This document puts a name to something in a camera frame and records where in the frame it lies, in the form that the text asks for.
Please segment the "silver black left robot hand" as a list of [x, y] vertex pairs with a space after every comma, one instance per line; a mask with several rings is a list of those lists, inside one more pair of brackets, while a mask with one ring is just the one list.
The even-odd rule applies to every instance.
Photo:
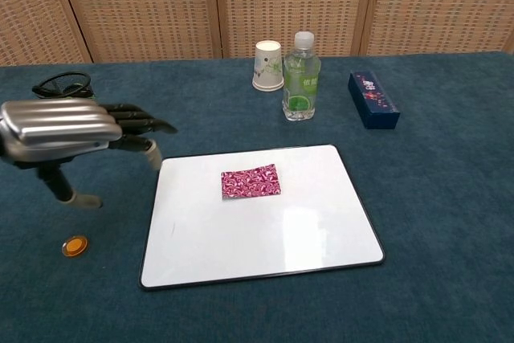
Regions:
[[99, 104], [85, 98], [7, 101], [1, 106], [1, 158], [19, 169], [35, 169], [38, 178], [64, 205], [97, 209], [100, 197], [78, 193], [61, 165], [105, 149], [143, 153], [161, 168], [156, 141], [146, 133], [177, 129], [133, 104]]

